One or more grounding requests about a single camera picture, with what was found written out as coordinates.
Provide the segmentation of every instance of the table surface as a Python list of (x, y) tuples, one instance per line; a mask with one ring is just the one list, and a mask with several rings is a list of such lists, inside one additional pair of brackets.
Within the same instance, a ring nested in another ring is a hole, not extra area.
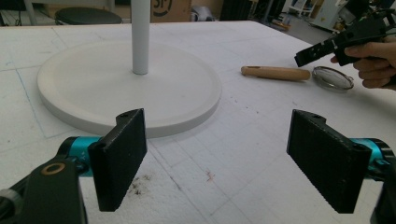
[[(130, 40), (131, 26), (0, 29), (0, 189), (52, 158), (69, 136), (91, 135), (55, 118), (40, 100), (40, 66), (53, 55), (96, 41)], [(355, 78), (331, 91), (312, 78), (243, 77), (243, 65), (296, 67), (309, 44), (252, 21), (158, 23), (150, 41), (183, 49), (212, 66), (222, 82), (214, 115), (184, 133), (148, 140), (119, 210), (98, 210), (91, 178), (80, 178), (90, 223), (370, 223), (382, 183), (365, 180), (355, 213), (337, 214), (286, 152), (292, 109), (313, 112), (347, 137), (396, 146), (396, 93), (367, 90), (351, 65), (323, 65)]]

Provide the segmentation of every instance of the human hand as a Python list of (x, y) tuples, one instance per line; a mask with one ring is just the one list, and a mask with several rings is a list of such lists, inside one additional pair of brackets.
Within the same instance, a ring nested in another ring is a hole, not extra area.
[[(396, 91), (396, 85), (384, 87), (396, 75), (395, 37), (385, 37), (384, 43), (369, 42), (346, 48), (345, 54), (350, 57), (361, 58), (353, 63), (353, 67), (359, 70), (359, 77), (363, 79), (364, 87)], [(338, 63), (335, 57), (331, 58), (331, 62)]]

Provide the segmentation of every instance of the wooden handle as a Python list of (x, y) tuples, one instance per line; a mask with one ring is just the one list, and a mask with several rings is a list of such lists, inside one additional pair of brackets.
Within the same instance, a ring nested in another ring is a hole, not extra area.
[(242, 75), (253, 77), (266, 77), (283, 80), (307, 80), (311, 77), (308, 70), (299, 68), (243, 66)]

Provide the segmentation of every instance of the white round base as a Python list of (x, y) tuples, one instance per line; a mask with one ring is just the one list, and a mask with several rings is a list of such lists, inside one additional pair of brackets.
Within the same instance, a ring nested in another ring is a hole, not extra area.
[(132, 72), (131, 42), (67, 49), (41, 67), (37, 83), (47, 109), (81, 130), (105, 135), (115, 117), (145, 109), (147, 138), (181, 133), (216, 110), (216, 72), (186, 51), (150, 43), (146, 75)]

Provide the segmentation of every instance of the black stool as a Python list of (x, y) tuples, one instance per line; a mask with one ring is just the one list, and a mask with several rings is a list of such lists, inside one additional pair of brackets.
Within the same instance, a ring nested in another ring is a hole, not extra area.
[(122, 18), (103, 9), (67, 7), (55, 13), (55, 22), (58, 25), (121, 24)]

